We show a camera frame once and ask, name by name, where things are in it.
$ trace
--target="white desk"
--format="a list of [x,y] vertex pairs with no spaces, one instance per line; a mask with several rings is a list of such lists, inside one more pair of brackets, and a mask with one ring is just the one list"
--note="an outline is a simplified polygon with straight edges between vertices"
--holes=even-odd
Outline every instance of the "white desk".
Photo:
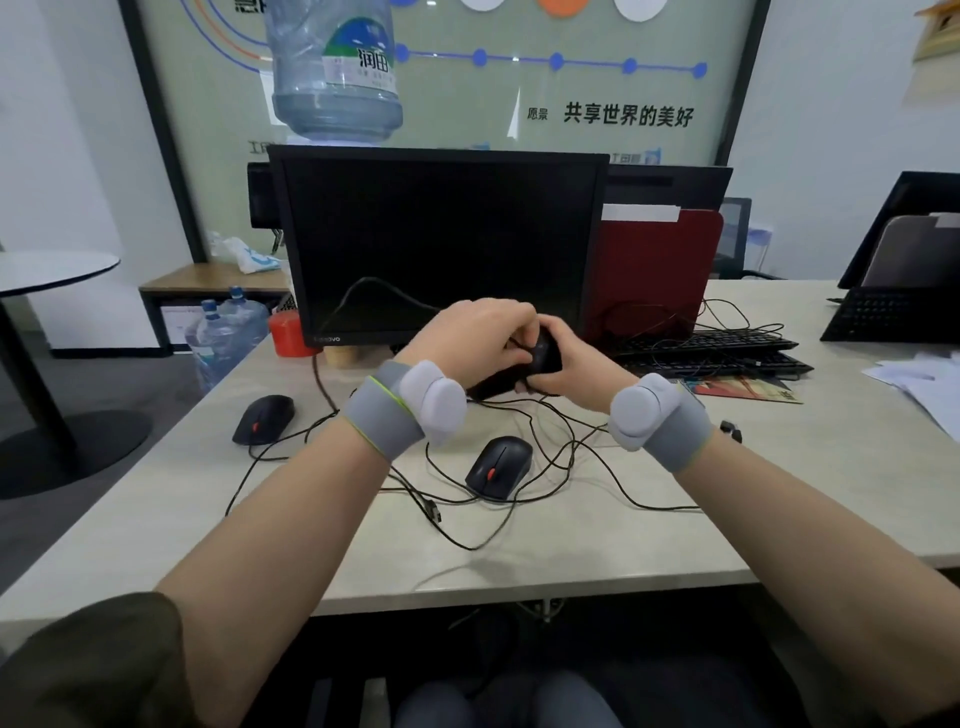
[[[804,404],[704,398],[713,420],[736,422],[747,445],[933,566],[960,566],[960,448],[903,393],[860,374],[878,358],[907,356],[916,348],[820,343],[835,308],[825,301],[836,295],[827,282],[712,280],[708,295],[734,301],[754,325],[785,323],[783,333],[801,342],[793,353],[816,367],[791,385]],[[733,324],[735,314],[722,310],[716,308]],[[333,397],[343,401],[363,374],[327,370],[323,377]],[[230,435],[246,406],[272,393],[294,398],[298,428],[326,411],[309,361],[279,359],[265,342],[0,598],[0,623],[29,620],[21,627],[33,629],[99,599],[151,589],[223,516],[250,465]],[[601,420],[569,403],[564,409],[590,422]],[[554,417],[542,412],[540,423],[547,439],[560,443]],[[472,407],[464,432],[437,451],[438,464],[462,477],[488,439],[523,435],[521,420]],[[607,435],[599,442],[612,444]],[[288,443],[275,450],[298,447]],[[641,502],[688,502],[646,453],[616,447],[602,452]],[[396,464],[423,489],[457,493],[427,472],[421,448]],[[269,464],[258,466],[247,492],[270,470]],[[559,477],[555,472],[549,480]],[[549,487],[531,486],[528,495]],[[444,528],[469,544],[485,538],[502,517],[480,504],[442,506],[442,512]],[[751,580],[705,516],[637,512],[584,451],[559,495],[519,507],[504,531],[477,553],[445,541],[407,496],[378,496],[316,614]]]

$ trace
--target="black monitor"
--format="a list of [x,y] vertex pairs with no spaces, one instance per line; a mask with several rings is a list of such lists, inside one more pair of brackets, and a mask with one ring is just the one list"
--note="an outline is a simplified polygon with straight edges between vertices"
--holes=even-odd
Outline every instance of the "black monitor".
[[582,327],[606,155],[277,145],[269,155],[308,344],[403,344],[430,319],[369,283],[327,322],[368,276],[430,305],[513,298]]
[[675,205],[720,209],[730,183],[730,167],[670,167],[611,164],[603,201],[613,205]]
[[891,219],[901,215],[928,215],[931,212],[960,212],[960,174],[901,172],[840,279],[840,288],[855,288],[863,282],[874,259],[876,244]]

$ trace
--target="table base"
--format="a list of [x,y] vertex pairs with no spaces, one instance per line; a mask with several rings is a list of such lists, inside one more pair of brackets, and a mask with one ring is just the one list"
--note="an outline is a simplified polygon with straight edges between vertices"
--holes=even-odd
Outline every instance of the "table base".
[[121,410],[64,419],[77,442],[71,454],[37,428],[0,442],[0,500],[44,493],[98,473],[133,452],[153,428],[146,415]]

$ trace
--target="sticker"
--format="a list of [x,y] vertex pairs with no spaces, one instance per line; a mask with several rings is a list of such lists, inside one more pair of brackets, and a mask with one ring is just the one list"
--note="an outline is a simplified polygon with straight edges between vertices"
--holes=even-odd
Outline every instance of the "sticker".
[[341,25],[324,48],[329,83],[396,93],[394,45],[380,23],[354,17]]

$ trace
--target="sleeve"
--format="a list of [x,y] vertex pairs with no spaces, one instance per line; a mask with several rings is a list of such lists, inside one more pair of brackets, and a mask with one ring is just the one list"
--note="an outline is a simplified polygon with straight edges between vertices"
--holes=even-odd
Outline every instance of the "sleeve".
[[41,629],[0,666],[12,728],[200,728],[187,687],[180,613],[166,596],[131,594]]

